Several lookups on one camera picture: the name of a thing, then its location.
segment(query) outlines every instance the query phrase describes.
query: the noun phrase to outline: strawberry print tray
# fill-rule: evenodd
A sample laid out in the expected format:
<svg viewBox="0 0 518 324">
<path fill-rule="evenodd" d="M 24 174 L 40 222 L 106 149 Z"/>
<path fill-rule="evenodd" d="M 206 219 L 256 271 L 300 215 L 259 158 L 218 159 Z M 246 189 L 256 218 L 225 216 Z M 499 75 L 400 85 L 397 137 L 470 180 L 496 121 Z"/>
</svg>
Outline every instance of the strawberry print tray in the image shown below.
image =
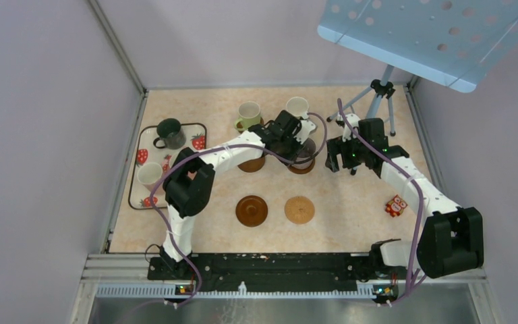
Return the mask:
<svg viewBox="0 0 518 324">
<path fill-rule="evenodd" d="M 128 204 L 133 209 L 149 209 L 152 208 L 148 202 L 150 191 L 138 182 L 136 174 L 138 169 L 147 162 L 156 162 L 162 165 L 164 173 L 171 168 L 170 160 L 174 154 L 190 147 L 194 151 L 206 148 L 207 129 L 199 123 L 182 124 L 181 129 L 185 135 L 185 144 L 183 147 L 172 150 L 169 148 L 156 148 L 154 140 L 158 138 L 156 133 L 156 126 L 148 126 L 140 132 L 140 139 L 136 149 L 136 159 L 134 161 L 134 168 L 132 169 L 132 183 L 130 185 L 130 194 L 128 195 Z M 156 207 L 165 208 L 166 200 L 165 194 L 154 195 L 154 202 Z"/>
</svg>

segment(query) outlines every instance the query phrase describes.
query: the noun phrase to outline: white wall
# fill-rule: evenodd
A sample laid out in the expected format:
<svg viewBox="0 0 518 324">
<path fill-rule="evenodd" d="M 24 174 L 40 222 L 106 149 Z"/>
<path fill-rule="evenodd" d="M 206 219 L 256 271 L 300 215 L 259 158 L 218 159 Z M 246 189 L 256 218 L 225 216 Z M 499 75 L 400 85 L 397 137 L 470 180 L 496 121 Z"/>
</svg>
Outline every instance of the white wall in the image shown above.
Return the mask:
<svg viewBox="0 0 518 324">
<path fill-rule="evenodd" d="M 99 2 L 148 88 L 360 84 L 385 68 L 318 36 L 325 0 Z"/>
<path fill-rule="evenodd" d="M 0 323 L 68 321 L 138 105 L 85 1 L 0 1 Z"/>
<path fill-rule="evenodd" d="M 423 80 L 416 95 L 448 194 L 484 216 L 490 285 L 518 323 L 518 45 L 471 94 Z"/>
</svg>

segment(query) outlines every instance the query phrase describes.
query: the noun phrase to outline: mug handle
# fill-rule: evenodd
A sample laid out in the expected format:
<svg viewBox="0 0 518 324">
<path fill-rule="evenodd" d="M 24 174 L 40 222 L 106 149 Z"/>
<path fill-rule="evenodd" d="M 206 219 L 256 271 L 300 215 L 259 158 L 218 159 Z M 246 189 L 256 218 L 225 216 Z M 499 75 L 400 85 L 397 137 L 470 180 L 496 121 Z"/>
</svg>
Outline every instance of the mug handle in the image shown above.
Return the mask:
<svg viewBox="0 0 518 324">
<path fill-rule="evenodd" d="M 235 123 L 233 124 L 233 127 L 234 127 L 236 130 L 240 131 L 240 132 L 243 132 L 244 130 L 246 130 L 246 129 L 245 129 L 245 128 L 243 128 L 243 127 L 241 127 L 241 128 L 238 128 L 238 127 L 237 127 L 237 124 L 238 124 L 238 123 L 240 123 L 240 122 L 242 122 L 242 121 L 243 121 L 243 118 L 237 118 L 237 120 L 236 120 L 236 121 L 235 121 Z"/>
<path fill-rule="evenodd" d="M 156 139 L 154 140 L 153 142 L 153 145 L 156 147 L 156 149 L 165 149 L 166 148 L 166 142 L 164 142 L 164 146 L 158 146 L 157 145 L 157 142 L 161 140 L 162 142 L 164 141 L 163 139 L 159 138 L 159 137 L 156 137 Z"/>
</svg>

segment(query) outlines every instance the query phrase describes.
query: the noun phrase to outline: white tray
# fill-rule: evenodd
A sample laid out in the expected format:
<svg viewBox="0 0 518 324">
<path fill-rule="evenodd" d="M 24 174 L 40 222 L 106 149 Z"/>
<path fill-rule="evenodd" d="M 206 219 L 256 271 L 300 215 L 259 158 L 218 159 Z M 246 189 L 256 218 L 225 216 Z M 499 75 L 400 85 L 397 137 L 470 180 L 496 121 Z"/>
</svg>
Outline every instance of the white tray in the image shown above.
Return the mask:
<svg viewBox="0 0 518 324">
<path fill-rule="evenodd" d="M 177 150 L 172 150 L 169 148 L 156 148 L 154 146 L 154 140 L 158 138 L 156 127 L 157 126 L 148 126 L 140 132 L 140 139 L 138 140 L 136 155 L 134 156 L 135 158 L 132 170 L 132 184 L 130 185 L 130 193 L 128 194 L 128 204 L 133 209 L 152 208 L 149 204 L 144 203 L 144 201 L 147 202 L 147 198 L 150 196 L 150 191 L 136 181 L 136 172 L 140 166 L 147 162 L 156 162 L 160 163 L 164 168 L 164 172 L 166 172 L 169 168 L 171 168 L 171 165 L 169 165 L 169 160 L 175 153 L 178 153 L 186 147 L 190 147 L 194 151 L 202 149 L 200 145 L 198 145 L 198 147 L 194 147 L 196 140 L 198 140 L 199 143 L 203 141 L 203 148 L 206 147 L 207 129 L 203 124 L 182 124 L 181 129 L 185 134 L 185 144 L 183 147 Z M 141 164 L 138 160 L 138 152 L 140 150 L 148 151 L 148 158 Z M 156 194 L 154 197 L 157 199 L 156 207 L 166 207 L 165 194 Z"/>
</svg>

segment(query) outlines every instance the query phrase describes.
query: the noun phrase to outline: tripod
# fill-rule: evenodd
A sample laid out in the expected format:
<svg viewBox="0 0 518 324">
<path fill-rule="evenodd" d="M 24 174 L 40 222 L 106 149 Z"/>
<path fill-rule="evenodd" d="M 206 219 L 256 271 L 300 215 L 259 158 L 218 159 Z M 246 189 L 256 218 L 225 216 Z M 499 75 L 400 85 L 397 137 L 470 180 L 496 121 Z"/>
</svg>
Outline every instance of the tripod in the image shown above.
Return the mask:
<svg viewBox="0 0 518 324">
<path fill-rule="evenodd" d="M 364 89 L 361 93 L 359 93 L 356 97 L 354 97 L 352 100 L 350 100 L 348 103 L 344 105 L 344 109 L 350 107 L 352 110 L 352 113 L 354 113 L 354 103 L 359 101 L 364 95 L 369 93 L 372 89 L 376 92 L 376 95 L 374 96 L 374 99 L 372 99 L 372 103 L 370 104 L 370 108 L 368 112 L 366 113 L 365 118 L 374 118 L 376 117 L 376 113 L 378 112 L 378 107 L 380 106 L 380 101 L 382 98 L 388 99 L 388 118 L 384 121 L 385 123 L 390 121 L 390 136 L 396 135 L 396 129 L 394 129 L 394 108 L 392 106 L 392 94 L 396 91 L 394 89 L 394 84 L 392 82 L 389 82 L 388 79 L 390 78 L 390 75 L 392 74 L 392 71 L 394 70 L 394 67 L 391 65 L 386 66 L 386 69 L 384 71 L 384 74 L 382 75 L 382 79 L 375 79 L 370 83 L 370 86 Z M 330 115 L 327 117 L 326 121 L 331 122 L 337 116 L 339 115 L 339 112 Z"/>
</svg>

